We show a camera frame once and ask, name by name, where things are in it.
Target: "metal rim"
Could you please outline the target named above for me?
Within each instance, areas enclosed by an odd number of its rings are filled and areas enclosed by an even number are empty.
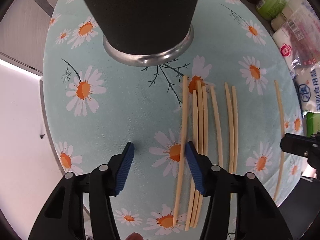
[[[112,57],[114,60],[120,63],[135,67],[149,67],[163,64],[179,57],[189,48],[193,41],[193,37],[194,30],[193,26],[190,25],[187,35],[185,36],[183,41],[181,41],[178,45],[167,51],[151,55],[133,55],[121,52],[112,47],[104,35],[103,46],[106,52],[110,55],[110,57]]]

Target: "light strip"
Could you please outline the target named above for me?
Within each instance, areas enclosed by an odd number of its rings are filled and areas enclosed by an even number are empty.
[[[15,65],[12,65],[12,64],[10,64],[10,63],[2,60],[2,59],[0,59],[0,64],[5,66],[5,67],[7,67],[7,68],[13,69],[13,70],[18,71],[20,73],[23,73],[23,74],[25,74],[25,75],[27,75],[29,77],[33,77],[33,78],[35,78],[37,80],[40,80],[41,77],[42,77],[42,76],[39,76],[37,74],[33,74],[33,73],[23,69],[23,68],[19,68],[19,67],[15,66]]]

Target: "red label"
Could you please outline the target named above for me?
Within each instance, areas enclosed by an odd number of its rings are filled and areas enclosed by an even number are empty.
[[[283,46],[281,47],[280,49],[280,53],[283,57],[288,57],[291,55],[291,51],[292,51],[292,48],[290,45],[288,44],[283,44]]]

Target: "tablecloth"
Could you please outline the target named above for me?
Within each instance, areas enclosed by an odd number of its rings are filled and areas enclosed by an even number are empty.
[[[172,226],[180,158],[182,75],[189,92],[200,80],[214,85],[228,170],[228,114],[224,83],[236,87],[239,154],[236,173],[255,173],[271,196],[279,175],[280,117],[274,80],[285,112],[285,131],[302,132],[299,102],[288,68],[262,24],[240,0],[198,0],[192,25],[195,37],[177,59],[151,67],[113,60],[103,33],[83,0],[58,0],[44,52],[44,103],[50,132],[65,171],[89,173],[127,141],[135,157],[124,190],[111,197],[119,234],[138,232],[144,239],[198,239],[209,199],[204,198],[198,226],[184,230],[190,171],[186,168],[177,225]],[[218,163],[213,108],[208,93],[209,158]],[[188,138],[192,138],[190,114]],[[301,159],[285,154],[276,203],[300,178]],[[84,199],[89,208],[89,200]],[[228,237],[235,231],[231,203]]]

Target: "white wall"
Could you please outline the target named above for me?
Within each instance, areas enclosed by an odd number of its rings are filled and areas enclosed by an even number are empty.
[[[62,178],[43,130],[39,80],[0,65],[0,208],[22,240]]]

